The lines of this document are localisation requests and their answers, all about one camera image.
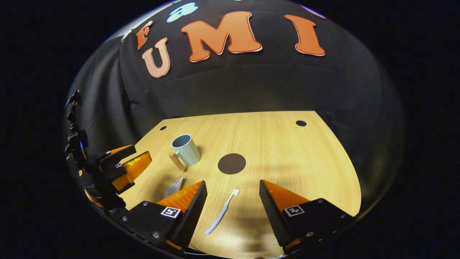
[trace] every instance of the toothbrush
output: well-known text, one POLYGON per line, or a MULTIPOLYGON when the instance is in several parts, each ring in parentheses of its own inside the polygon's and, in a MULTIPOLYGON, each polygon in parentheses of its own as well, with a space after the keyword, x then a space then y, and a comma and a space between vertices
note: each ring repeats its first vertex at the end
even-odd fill
POLYGON ((209 229, 207 229, 204 233, 206 235, 209 235, 217 226, 217 224, 219 224, 220 220, 222 219, 222 217, 224 216, 225 212, 227 211, 228 207, 229 207, 229 202, 231 200, 231 197, 233 197, 234 195, 237 196, 238 193, 240 192, 240 190, 238 189, 233 189, 233 192, 232 194, 230 195, 230 198, 227 200, 227 202, 224 204, 224 208, 222 209, 222 211, 220 212, 219 216, 217 217, 217 219, 214 221, 214 223, 209 227, 209 229))

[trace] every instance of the light blue mug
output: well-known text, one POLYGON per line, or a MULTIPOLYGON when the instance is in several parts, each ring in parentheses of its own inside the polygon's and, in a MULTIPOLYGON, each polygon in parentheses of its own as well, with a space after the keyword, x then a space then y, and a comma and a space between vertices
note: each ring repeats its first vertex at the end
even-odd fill
POLYGON ((201 159, 200 152, 193 142, 192 136, 189 134, 180 135, 171 142, 171 147, 174 154, 181 158, 182 162, 187 166, 198 163, 201 159))

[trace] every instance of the black background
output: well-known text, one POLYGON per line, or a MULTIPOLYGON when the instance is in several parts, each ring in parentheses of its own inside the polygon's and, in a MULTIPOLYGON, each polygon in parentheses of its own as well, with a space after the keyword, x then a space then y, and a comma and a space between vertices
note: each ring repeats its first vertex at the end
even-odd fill
MULTIPOLYGON (((64 164, 67 91, 109 36, 154 1, 8 2, 4 64, 7 258, 158 258, 98 216, 64 164)), ((453 258, 458 236, 454 80, 459 5, 301 1, 360 39, 391 75, 405 110, 406 152, 388 194, 313 258, 453 258)))

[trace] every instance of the mug handle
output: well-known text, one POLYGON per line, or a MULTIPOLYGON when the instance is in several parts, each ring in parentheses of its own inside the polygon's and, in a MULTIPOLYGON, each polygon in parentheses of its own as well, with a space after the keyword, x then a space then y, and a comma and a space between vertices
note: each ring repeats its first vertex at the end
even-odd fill
POLYGON ((185 166, 180 162, 179 158, 177 157, 177 155, 174 152, 169 153, 169 158, 172 160, 172 162, 176 165, 176 167, 179 170, 182 171, 182 170, 185 169, 185 166))

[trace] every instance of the wooden table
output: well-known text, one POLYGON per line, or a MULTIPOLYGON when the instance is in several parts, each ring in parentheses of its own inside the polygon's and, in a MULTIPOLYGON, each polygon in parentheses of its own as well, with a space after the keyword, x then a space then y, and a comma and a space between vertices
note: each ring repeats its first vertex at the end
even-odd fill
POLYGON ((313 111, 247 112, 165 119, 136 144, 152 162, 120 196, 131 209, 143 200, 158 202, 177 178, 183 187, 205 180, 207 200, 189 247, 227 258, 253 259, 283 254, 259 197, 261 179, 309 200, 325 198, 355 216, 361 190, 353 165, 339 140, 313 111), (296 121, 306 122, 298 126, 296 121), (168 158, 172 140, 190 134, 201 160, 179 171, 168 158), (218 169, 226 154, 238 153, 246 167, 228 175, 218 169), (216 229, 204 231, 219 215, 233 188, 240 190, 216 229))

